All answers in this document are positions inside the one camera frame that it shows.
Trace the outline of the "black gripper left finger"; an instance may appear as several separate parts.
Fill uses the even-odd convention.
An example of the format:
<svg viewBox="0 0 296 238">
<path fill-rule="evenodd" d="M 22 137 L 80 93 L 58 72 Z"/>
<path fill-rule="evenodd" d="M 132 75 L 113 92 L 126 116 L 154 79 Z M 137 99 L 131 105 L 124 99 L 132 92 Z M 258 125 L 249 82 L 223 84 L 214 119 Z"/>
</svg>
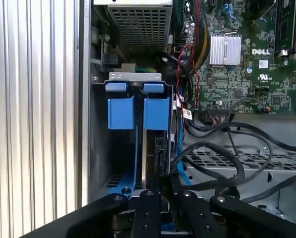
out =
<svg viewBox="0 0 296 238">
<path fill-rule="evenodd" d="M 26 238 L 112 238 L 117 230 L 114 218 L 132 214 L 132 238 L 161 236 L 159 176 L 151 174 L 147 190 L 138 197 L 108 194 L 78 210 L 27 234 Z"/>
</svg>

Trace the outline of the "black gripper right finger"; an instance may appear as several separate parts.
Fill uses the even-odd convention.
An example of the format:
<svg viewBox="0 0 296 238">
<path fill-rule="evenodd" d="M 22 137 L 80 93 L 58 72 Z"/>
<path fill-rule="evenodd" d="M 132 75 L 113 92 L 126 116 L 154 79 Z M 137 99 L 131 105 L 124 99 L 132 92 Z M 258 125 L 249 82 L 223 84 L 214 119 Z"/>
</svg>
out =
<svg viewBox="0 0 296 238">
<path fill-rule="evenodd" d="M 197 189 L 177 185 L 182 232 L 162 232 L 164 238 L 296 238 L 296 224 L 229 195 L 209 201 Z"/>
</svg>

